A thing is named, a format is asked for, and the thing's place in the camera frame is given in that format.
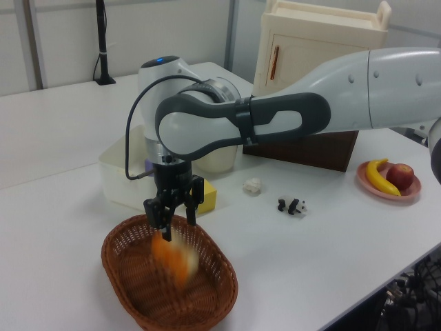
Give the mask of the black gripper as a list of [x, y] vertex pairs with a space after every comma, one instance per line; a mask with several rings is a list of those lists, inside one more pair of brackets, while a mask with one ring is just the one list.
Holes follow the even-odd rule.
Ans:
[[153, 164], [157, 193], [143, 202], [149, 225], [157, 229], [162, 238], [172, 240], [172, 217], [176, 204], [185, 202], [187, 223], [196, 225], [196, 210], [204, 202], [204, 178], [192, 176], [190, 162]]

